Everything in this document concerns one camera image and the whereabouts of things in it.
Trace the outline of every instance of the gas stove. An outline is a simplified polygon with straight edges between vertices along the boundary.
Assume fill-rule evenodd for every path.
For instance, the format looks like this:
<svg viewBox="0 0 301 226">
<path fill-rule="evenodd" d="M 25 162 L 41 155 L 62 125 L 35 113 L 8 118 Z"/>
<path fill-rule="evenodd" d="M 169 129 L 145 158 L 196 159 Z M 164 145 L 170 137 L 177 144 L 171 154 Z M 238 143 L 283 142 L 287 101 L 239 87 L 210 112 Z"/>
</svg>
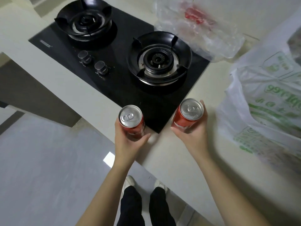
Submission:
<svg viewBox="0 0 301 226">
<path fill-rule="evenodd" d="M 157 133 L 209 64 L 177 36 L 102 0 L 69 3 L 29 41 L 119 106 L 138 106 Z"/>
</svg>

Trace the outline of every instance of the can rim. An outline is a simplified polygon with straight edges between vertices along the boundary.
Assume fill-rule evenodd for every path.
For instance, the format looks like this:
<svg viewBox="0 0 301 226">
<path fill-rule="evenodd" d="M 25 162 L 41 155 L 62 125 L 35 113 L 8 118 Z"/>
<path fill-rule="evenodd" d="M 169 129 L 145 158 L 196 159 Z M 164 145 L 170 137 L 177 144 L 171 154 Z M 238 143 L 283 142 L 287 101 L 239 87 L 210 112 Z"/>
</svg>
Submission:
<svg viewBox="0 0 301 226">
<path fill-rule="evenodd" d="M 194 119 L 194 120 L 191 120 L 191 119 L 188 119 L 187 117 L 185 117 L 184 114 L 182 113 L 182 111 L 181 111 L 182 103 L 185 102 L 185 101 L 188 101 L 188 100 L 194 100 L 194 101 L 197 102 L 197 103 L 201 106 L 201 108 L 203 109 L 202 115 L 201 115 L 199 118 Z M 185 119 L 187 119 L 187 120 L 189 120 L 189 121 L 197 121 L 198 119 L 200 119 L 200 118 L 204 115 L 204 106 L 203 106 L 203 104 L 202 104 L 201 102 L 197 101 L 197 100 L 194 99 L 194 98 L 186 98 L 186 99 L 184 99 L 184 100 L 181 102 L 181 104 L 180 104 L 180 106 L 179 106 L 179 109 L 180 109 L 181 115 L 182 115 Z"/>
<path fill-rule="evenodd" d="M 119 121 L 119 123 L 120 123 L 123 127 L 125 127 L 125 128 L 134 128 L 134 127 L 136 127 L 138 124 L 135 125 L 135 126 L 129 127 L 129 126 L 125 126 L 125 125 L 120 121 L 120 114 L 121 114 L 121 112 L 122 112 L 126 107 L 135 107 L 136 109 L 138 109 L 138 110 L 140 111 L 140 113 L 141 113 L 141 118 L 140 118 L 138 124 L 140 124 L 140 122 L 141 122 L 141 120 L 142 120 L 143 113 L 142 113 L 141 109 L 140 109 L 138 106 L 135 106 L 135 105 L 126 105 L 126 106 L 124 106 L 124 107 L 120 110 L 120 112 L 119 112 L 119 114 L 118 114 L 118 121 Z"/>
</svg>

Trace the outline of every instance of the white shoe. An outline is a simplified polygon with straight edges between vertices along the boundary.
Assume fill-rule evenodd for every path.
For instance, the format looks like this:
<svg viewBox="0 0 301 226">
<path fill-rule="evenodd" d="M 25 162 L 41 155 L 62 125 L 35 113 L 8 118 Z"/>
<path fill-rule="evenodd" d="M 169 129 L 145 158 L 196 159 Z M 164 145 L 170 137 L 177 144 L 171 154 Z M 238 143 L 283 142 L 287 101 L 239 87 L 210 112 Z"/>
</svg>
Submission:
<svg viewBox="0 0 301 226">
<path fill-rule="evenodd" d="M 126 176 L 126 180 L 123 183 L 122 187 L 122 193 L 124 193 L 124 190 L 129 187 L 129 186 L 134 186 L 135 187 L 135 180 L 131 175 Z"/>
<path fill-rule="evenodd" d="M 156 189 L 157 187 L 161 187 L 162 189 L 164 189 L 165 193 L 167 193 L 167 191 L 168 191 L 168 187 L 166 185 L 164 185 L 162 182 L 160 182 L 158 179 L 156 180 L 153 188 Z"/>
</svg>

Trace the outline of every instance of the silver knob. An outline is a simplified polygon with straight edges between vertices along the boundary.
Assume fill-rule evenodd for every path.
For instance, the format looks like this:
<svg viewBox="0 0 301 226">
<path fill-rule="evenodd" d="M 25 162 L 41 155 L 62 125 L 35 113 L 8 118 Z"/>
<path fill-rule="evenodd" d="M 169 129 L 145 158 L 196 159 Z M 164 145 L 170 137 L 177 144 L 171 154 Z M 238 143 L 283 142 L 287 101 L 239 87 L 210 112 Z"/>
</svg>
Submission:
<svg viewBox="0 0 301 226">
<path fill-rule="evenodd" d="M 94 65 L 95 69 L 97 70 L 97 73 L 99 75 L 105 75 L 108 73 L 108 68 L 106 66 L 106 64 L 104 63 L 104 61 L 98 61 L 95 65 Z"/>
<path fill-rule="evenodd" d="M 92 61 L 92 58 L 87 51 L 80 51 L 77 56 L 84 65 L 89 64 Z"/>
</svg>

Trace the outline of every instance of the can lid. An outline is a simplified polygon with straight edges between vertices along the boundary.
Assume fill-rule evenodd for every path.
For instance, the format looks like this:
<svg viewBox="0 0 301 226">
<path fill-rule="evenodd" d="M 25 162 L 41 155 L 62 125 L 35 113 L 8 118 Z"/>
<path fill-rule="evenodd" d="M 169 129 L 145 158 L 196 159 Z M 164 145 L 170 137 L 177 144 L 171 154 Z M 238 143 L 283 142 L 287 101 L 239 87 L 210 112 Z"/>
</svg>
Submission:
<svg viewBox="0 0 301 226">
<path fill-rule="evenodd" d="M 132 128 L 140 123 L 142 112 L 135 105 L 127 105 L 120 110 L 118 118 L 123 126 Z"/>
<path fill-rule="evenodd" d="M 195 99 L 187 98 L 180 104 L 180 111 L 186 119 L 196 121 L 204 114 L 204 107 Z"/>
</svg>

